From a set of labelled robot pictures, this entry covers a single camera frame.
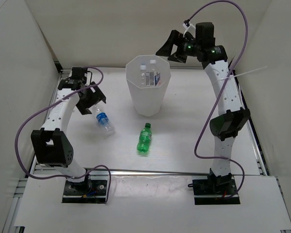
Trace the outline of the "clear unlabelled plastic bottle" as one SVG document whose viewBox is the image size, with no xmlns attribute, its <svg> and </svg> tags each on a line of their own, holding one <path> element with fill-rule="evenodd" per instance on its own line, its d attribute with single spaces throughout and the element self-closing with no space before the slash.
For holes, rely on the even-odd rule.
<svg viewBox="0 0 291 233">
<path fill-rule="evenodd" d="M 140 87 L 146 86 L 146 65 L 140 65 L 139 82 Z"/>
</svg>

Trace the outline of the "clear bottle white barcode label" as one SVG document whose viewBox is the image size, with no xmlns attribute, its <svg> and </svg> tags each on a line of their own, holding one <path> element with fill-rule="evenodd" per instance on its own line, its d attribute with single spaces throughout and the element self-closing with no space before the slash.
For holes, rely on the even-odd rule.
<svg viewBox="0 0 291 233">
<path fill-rule="evenodd" d="M 161 85 L 161 73 L 158 71 L 157 61 L 150 60 L 149 66 L 145 73 L 146 87 L 159 87 Z"/>
</svg>

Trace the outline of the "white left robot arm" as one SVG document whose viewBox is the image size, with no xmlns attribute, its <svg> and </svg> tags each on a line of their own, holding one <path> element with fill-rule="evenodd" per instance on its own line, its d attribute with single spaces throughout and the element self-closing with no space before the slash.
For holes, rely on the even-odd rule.
<svg viewBox="0 0 291 233">
<path fill-rule="evenodd" d="M 155 55 L 138 56 L 126 66 L 126 79 L 133 105 L 138 114 L 151 117 L 161 108 L 162 99 L 170 80 L 170 66 L 162 59 L 176 60 L 173 46 L 179 47 L 183 34 L 172 30 L 167 41 Z M 74 149 L 66 130 L 75 108 L 82 115 L 90 115 L 90 108 L 106 102 L 106 96 L 96 82 L 88 82 L 90 67 L 73 67 L 68 78 L 60 81 L 58 100 L 50 106 L 48 119 L 41 129 L 31 133 L 31 141 L 39 163 L 55 168 L 68 184 L 87 194 L 92 189 L 89 172 L 74 159 Z"/>
</svg>

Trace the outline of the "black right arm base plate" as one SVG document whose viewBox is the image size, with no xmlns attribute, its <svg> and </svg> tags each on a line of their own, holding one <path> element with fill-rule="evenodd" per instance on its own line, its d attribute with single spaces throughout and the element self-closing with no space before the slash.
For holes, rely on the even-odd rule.
<svg viewBox="0 0 291 233">
<path fill-rule="evenodd" d="M 195 205 L 239 205 L 240 198 L 236 194 L 237 186 L 232 178 L 230 182 L 214 187 L 208 178 L 195 178 L 188 188 L 193 189 Z"/>
</svg>

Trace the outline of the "green plastic soda bottle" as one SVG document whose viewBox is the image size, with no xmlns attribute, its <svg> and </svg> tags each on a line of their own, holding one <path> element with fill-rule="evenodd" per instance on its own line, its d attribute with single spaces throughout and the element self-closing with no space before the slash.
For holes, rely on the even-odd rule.
<svg viewBox="0 0 291 233">
<path fill-rule="evenodd" d="M 137 151 L 139 153 L 148 153 L 152 140 L 151 124 L 146 123 L 145 127 L 140 131 Z"/>
</svg>

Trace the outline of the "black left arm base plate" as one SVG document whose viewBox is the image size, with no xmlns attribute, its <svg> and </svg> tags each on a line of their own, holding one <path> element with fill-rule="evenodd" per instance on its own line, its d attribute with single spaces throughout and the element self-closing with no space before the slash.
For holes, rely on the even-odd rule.
<svg viewBox="0 0 291 233">
<path fill-rule="evenodd" d="M 106 204 L 109 198 L 110 179 L 87 176 L 83 182 L 65 182 L 62 203 Z"/>
</svg>

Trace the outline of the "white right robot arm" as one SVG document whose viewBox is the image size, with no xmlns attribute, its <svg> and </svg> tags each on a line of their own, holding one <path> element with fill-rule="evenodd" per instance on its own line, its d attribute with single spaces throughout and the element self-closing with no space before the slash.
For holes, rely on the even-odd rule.
<svg viewBox="0 0 291 233">
<path fill-rule="evenodd" d="M 211 81 L 218 116 L 207 123 L 215 140 L 208 188 L 210 192 L 219 194 L 231 183 L 232 146 L 238 132 L 250 118 L 250 111 L 243 108 L 235 79 L 229 73 L 225 48 L 215 44 L 214 25 L 203 22 L 196 24 L 195 35 L 172 30 L 168 41 L 157 54 L 179 63 L 185 63 L 189 56 L 195 57 Z"/>
</svg>

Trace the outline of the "clear bottle blue label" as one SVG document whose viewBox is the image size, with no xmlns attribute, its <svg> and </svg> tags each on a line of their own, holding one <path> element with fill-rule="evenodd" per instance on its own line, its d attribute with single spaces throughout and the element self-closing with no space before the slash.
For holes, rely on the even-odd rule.
<svg viewBox="0 0 291 233">
<path fill-rule="evenodd" d="M 112 135 L 115 132 L 114 126 L 111 123 L 108 115 L 104 111 L 103 107 L 99 104 L 94 105 L 95 118 L 100 128 L 105 132 L 106 135 Z"/>
</svg>

